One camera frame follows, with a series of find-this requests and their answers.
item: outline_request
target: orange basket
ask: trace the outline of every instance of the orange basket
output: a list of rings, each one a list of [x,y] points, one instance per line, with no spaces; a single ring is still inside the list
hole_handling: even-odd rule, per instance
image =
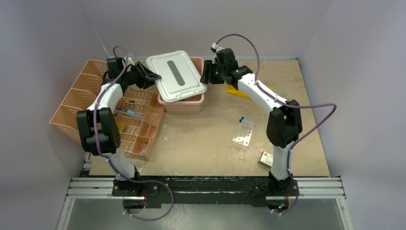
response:
[[[106,62],[88,60],[49,122],[78,144],[80,144],[80,136],[76,113],[80,110],[86,110],[99,95],[105,71],[107,71]],[[116,121],[126,124],[120,132],[120,148],[124,155],[129,158],[148,161],[151,158],[155,137],[159,132],[164,114],[164,107],[158,103],[158,95],[153,92],[127,88],[116,107],[144,115],[143,119],[137,119],[114,113]]]

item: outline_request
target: small box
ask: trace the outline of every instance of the small box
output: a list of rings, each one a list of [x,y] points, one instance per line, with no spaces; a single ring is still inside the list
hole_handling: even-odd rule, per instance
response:
[[[263,151],[261,157],[258,160],[258,164],[263,165],[267,168],[271,168],[273,163],[273,155]]]

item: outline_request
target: clear plastic tray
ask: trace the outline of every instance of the clear plastic tray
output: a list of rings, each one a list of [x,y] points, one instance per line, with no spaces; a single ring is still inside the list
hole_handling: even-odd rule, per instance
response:
[[[242,120],[237,126],[236,133],[234,134],[233,138],[233,144],[244,149],[248,148],[253,129],[253,122]]]

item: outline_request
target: plastic container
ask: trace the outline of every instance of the plastic container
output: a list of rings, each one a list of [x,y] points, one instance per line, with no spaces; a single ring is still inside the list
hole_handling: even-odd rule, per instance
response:
[[[200,82],[202,74],[183,50],[150,56],[147,65],[152,72],[161,76],[155,84],[165,102],[181,101],[207,90],[207,86]]]
[[[201,76],[203,74],[204,59],[201,57],[191,57],[191,60]],[[163,105],[169,114],[198,114],[203,102],[204,93],[173,103],[164,101],[161,96],[158,95],[158,103]]]
[[[50,121],[50,124],[79,145],[76,113],[87,109],[99,95],[105,71],[107,71],[106,62],[89,60]],[[125,123],[124,129],[120,132],[120,148],[124,155],[148,161],[164,114],[163,106],[158,103],[158,94],[129,87],[116,107],[143,115],[143,119],[139,119],[114,112],[115,120]]]

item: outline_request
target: table surface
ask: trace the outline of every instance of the table surface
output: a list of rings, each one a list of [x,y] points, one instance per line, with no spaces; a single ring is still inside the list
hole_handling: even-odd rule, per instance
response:
[[[256,61],[239,61],[256,70]],[[297,60],[261,61],[259,79],[287,100],[301,105],[309,98]],[[197,115],[164,114],[150,161],[130,159],[141,175],[264,176],[269,169],[258,164],[262,151],[273,153],[266,137],[268,115],[251,99],[226,93],[227,85],[208,85],[202,110]],[[156,87],[149,91],[157,92]],[[311,109],[302,109],[303,132],[316,123]],[[240,117],[255,123],[247,149],[233,145]],[[329,176],[320,136],[313,132],[293,152],[295,176]],[[94,157],[90,175],[113,175],[110,167]]]

